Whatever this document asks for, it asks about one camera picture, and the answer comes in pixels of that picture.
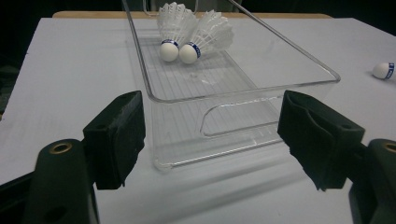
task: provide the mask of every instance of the wooden table edge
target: wooden table edge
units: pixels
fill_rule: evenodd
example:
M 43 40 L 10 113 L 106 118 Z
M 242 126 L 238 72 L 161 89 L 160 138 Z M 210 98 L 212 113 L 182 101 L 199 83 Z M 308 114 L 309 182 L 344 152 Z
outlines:
M 331 19 L 332 17 L 321 13 L 253 13 L 259 18 L 268 19 Z M 227 18 L 245 18 L 243 13 L 224 12 Z M 148 16 L 145 12 L 132 12 L 134 19 L 155 19 Z M 70 19 L 125 19 L 124 11 L 59 11 L 52 15 L 52 18 L 70 18 Z

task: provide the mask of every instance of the dark background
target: dark background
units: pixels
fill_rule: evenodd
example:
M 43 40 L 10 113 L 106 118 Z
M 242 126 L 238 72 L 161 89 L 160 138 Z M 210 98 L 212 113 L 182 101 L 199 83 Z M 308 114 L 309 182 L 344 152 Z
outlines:
M 127 1 L 134 6 L 131 10 L 142 10 L 142 0 Z M 244 0 L 242 6 L 251 12 L 323 13 L 334 18 L 355 18 L 396 35 L 396 3 L 390 1 Z M 40 18 L 50 18 L 64 10 L 121 11 L 122 6 L 121 0 L 1 0 L 0 116 Z

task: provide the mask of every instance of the table surface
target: table surface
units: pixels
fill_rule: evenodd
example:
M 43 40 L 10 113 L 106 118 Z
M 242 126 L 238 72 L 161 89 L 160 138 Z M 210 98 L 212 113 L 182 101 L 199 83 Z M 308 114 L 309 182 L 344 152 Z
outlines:
M 395 36 L 354 19 L 265 21 L 341 75 L 323 102 L 366 128 L 363 144 L 396 139 L 396 82 L 371 75 L 377 63 L 396 62 Z M 118 95 L 144 90 L 131 75 L 138 68 L 126 22 L 40 21 L 0 121 L 0 184 L 31 172 L 48 143 L 82 139 L 83 127 Z M 351 183 L 316 191 L 284 144 L 163 173 L 151 162 L 150 137 L 148 125 L 126 187 L 96 191 L 102 223 L 352 223 Z

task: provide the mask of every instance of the shuttlecock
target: shuttlecock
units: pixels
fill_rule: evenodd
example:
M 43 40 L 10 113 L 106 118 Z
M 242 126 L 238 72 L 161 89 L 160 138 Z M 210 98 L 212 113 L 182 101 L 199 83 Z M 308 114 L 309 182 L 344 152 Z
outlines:
M 211 10 L 198 21 L 191 40 L 179 51 L 183 63 L 194 63 L 203 54 L 227 49 L 233 43 L 233 27 L 221 12 Z
M 163 40 L 160 56 L 164 61 L 172 62 L 177 58 L 179 46 L 189 40 L 197 22 L 195 15 L 183 4 L 166 3 L 160 7 L 157 24 Z

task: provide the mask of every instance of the clear plastic bin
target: clear plastic bin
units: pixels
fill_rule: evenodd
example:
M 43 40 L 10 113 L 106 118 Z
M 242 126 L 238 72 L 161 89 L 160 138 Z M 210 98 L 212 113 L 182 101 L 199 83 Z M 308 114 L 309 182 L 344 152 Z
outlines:
M 160 169 L 279 143 L 276 128 L 284 91 L 320 99 L 340 81 L 331 68 L 264 21 L 235 1 L 224 1 L 245 12 L 226 15 L 233 44 L 184 64 L 160 58 L 155 16 L 132 19 L 123 0 L 151 100 L 153 159 Z

